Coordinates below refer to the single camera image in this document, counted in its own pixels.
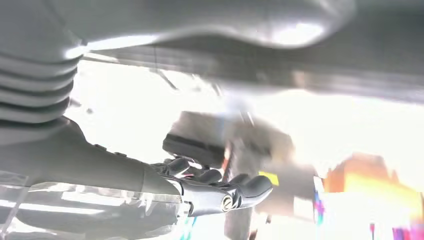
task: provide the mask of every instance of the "plastic sheet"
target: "plastic sheet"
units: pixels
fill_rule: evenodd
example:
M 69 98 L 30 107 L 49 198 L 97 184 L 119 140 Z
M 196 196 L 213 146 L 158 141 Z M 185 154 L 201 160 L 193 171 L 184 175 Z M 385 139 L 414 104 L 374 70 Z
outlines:
M 1 239 L 154 238 L 177 232 L 189 210 L 179 195 L 25 181 L 0 172 Z

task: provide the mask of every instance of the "black rubber component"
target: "black rubber component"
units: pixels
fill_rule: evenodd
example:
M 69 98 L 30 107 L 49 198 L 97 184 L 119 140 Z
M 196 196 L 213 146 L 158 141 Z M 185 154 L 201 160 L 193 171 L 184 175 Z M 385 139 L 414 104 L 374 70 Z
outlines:
M 204 144 L 199 141 L 168 134 L 163 140 L 162 149 L 179 156 L 195 159 L 203 166 L 220 168 L 224 159 L 224 148 Z
M 61 117 L 43 124 L 0 124 L 0 169 L 26 176 L 26 185 L 59 182 L 179 195 L 148 164 L 86 142 L 79 126 Z

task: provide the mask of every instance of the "bolt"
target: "bolt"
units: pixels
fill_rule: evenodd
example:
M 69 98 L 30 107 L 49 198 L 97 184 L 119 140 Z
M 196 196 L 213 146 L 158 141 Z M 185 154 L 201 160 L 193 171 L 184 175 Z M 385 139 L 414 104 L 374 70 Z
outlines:
M 224 196 L 221 202 L 222 211 L 226 213 L 229 210 L 231 210 L 232 207 L 233 207 L 233 198 L 230 195 Z

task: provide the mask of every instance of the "orange object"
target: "orange object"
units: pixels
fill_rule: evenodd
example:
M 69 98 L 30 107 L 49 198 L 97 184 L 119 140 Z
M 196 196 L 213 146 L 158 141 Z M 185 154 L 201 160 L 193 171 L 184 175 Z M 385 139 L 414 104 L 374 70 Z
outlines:
M 387 206 L 388 213 L 396 212 L 413 221 L 423 219 L 421 194 L 401 184 L 396 173 L 389 175 L 379 156 L 355 153 L 324 180 L 327 193 L 360 193 L 370 201 Z

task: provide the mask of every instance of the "yellow label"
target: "yellow label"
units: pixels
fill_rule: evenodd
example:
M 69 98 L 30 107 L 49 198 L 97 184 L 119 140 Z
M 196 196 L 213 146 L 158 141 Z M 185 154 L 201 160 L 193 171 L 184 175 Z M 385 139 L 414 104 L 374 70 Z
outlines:
M 280 183 L 278 182 L 278 176 L 276 174 L 274 174 L 274 173 L 260 171 L 259 172 L 259 176 L 265 176 L 265 177 L 267 177 L 271 181 L 272 185 L 275 185 L 275 186 L 279 186 L 280 185 Z

